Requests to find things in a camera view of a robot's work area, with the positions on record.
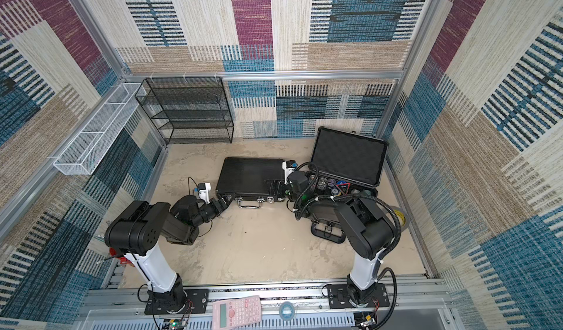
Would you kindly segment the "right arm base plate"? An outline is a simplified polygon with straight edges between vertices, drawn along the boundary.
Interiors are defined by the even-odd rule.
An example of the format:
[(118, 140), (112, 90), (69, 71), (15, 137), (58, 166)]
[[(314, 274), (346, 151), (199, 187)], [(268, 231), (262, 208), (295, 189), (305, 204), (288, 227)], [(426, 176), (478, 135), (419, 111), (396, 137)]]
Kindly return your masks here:
[(321, 289), (328, 299), (330, 309), (389, 307), (389, 293), (386, 286), (375, 283), (366, 290), (359, 290), (354, 284), (327, 284)]

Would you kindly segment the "grey yellow tape roll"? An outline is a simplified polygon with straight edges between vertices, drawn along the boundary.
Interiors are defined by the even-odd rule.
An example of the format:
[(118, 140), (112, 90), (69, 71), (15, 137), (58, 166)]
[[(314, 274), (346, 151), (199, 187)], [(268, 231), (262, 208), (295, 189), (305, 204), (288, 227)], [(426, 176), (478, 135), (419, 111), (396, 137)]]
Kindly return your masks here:
[(400, 220), (401, 230), (404, 232), (405, 230), (407, 230), (409, 228), (409, 225), (410, 225), (410, 221), (408, 219), (408, 216), (403, 211), (402, 208), (397, 207), (397, 206), (393, 206), (392, 208), (393, 208), (395, 214), (397, 215), (398, 219)]

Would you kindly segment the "black poker case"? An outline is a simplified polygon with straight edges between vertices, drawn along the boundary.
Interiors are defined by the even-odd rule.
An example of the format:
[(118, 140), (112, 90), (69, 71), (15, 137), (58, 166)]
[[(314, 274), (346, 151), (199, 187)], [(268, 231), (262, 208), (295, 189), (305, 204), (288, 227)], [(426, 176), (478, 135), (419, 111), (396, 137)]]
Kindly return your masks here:
[(227, 157), (224, 160), (216, 196), (240, 208), (260, 208), (263, 203), (279, 203), (268, 197), (267, 180), (282, 179), (283, 159)]

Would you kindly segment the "pink calculator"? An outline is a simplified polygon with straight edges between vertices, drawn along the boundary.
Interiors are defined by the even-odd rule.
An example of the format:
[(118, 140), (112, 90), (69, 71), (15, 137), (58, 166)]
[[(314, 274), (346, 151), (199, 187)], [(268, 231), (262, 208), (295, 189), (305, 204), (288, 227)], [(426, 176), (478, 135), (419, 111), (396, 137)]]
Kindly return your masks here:
[(213, 303), (213, 329), (234, 329), (262, 321), (262, 303), (259, 296), (227, 299)]

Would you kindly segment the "grey poker case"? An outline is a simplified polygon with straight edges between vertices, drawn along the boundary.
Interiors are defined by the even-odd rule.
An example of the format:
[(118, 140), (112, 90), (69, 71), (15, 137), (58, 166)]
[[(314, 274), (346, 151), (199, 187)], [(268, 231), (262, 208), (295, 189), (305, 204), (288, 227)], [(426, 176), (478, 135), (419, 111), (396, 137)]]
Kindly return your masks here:
[(387, 142), (321, 127), (312, 158), (296, 170), (377, 189)]

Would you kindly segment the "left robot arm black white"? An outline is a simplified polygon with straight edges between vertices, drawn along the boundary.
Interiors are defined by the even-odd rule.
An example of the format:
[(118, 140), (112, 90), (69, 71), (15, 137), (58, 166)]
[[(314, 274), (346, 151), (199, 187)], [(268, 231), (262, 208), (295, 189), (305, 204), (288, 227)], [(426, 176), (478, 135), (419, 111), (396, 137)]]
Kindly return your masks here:
[(164, 237), (170, 244), (191, 246), (199, 236), (199, 226), (212, 222), (229, 204), (195, 195), (186, 195), (174, 205), (135, 200), (108, 226), (104, 241), (144, 277), (151, 308), (179, 312), (188, 297), (181, 276), (167, 263), (158, 241)]

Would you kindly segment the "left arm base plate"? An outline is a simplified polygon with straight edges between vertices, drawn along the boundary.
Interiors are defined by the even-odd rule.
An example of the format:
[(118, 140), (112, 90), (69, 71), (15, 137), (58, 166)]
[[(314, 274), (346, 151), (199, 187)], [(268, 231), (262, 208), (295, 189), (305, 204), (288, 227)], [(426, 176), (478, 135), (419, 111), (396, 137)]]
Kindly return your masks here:
[(148, 291), (145, 315), (203, 314), (208, 304), (209, 289), (185, 289), (181, 293)]

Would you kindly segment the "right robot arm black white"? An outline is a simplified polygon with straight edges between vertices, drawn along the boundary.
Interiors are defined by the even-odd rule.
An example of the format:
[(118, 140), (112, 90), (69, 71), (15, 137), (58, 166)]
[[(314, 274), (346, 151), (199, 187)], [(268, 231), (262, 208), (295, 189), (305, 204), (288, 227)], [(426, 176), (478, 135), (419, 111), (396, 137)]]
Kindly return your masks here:
[(398, 245), (403, 227), (397, 212), (372, 192), (328, 187), (315, 173), (295, 170), (274, 186), (284, 194), (297, 220), (312, 221), (312, 234), (327, 241), (348, 242), (355, 253), (347, 276), (344, 303), (353, 307), (389, 306), (380, 281), (390, 268), (381, 268), (384, 258)]

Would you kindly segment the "poker chips in case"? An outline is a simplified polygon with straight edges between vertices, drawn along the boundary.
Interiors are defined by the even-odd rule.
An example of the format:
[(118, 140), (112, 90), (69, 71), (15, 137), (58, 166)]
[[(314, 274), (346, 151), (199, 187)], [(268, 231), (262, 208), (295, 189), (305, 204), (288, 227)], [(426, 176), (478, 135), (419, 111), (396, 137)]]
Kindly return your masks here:
[(309, 190), (315, 195), (332, 195), (341, 197), (346, 195), (368, 195), (378, 196), (378, 190), (374, 188), (367, 188), (351, 181), (337, 180), (327, 176), (316, 176), (311, 174), (308, 176), (310, 181), (315, 181), (312, 188)]

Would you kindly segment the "blue tape roll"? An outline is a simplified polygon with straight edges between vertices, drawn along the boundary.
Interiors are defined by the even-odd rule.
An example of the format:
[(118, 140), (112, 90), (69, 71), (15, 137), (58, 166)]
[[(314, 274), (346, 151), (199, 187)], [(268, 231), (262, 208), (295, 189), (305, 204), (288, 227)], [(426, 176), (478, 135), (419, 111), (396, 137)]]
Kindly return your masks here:
[(280, 304), (279, 316), (283, 321), (285, 322), (292, 321), (293, 318), (295, 318), (295, 315), (296, 315), (296, 309), (291, 302), (286, 301)]

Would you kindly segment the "red pencil cup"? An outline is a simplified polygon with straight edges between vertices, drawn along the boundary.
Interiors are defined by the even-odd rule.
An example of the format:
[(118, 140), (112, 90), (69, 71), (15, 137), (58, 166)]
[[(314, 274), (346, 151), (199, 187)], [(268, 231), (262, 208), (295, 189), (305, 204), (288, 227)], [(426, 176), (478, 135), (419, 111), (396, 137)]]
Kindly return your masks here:
[(104, 259), (102, 260), (102, 263), (103, 263), (103, 262), (106, 262), (106, 261), (110, 261), (110, 260), (117, 259), (117, 263), (118, 263), (120, 266), (129, 266), (129, 265), (132, 265), (132, 262), (131, 262), (129, 259), (126, 258), (126, 255), (127, 255), (127, 254), (128, 254), (128, 251), (125, 251), (125, 252), (118, 252), (117, 250), (115, 250), (115, 249), (113, 249), (113, 248), (110, 248), (110, 249), (109, 249), (109, 256), (106, 257), (106, 258), (104, 258)]

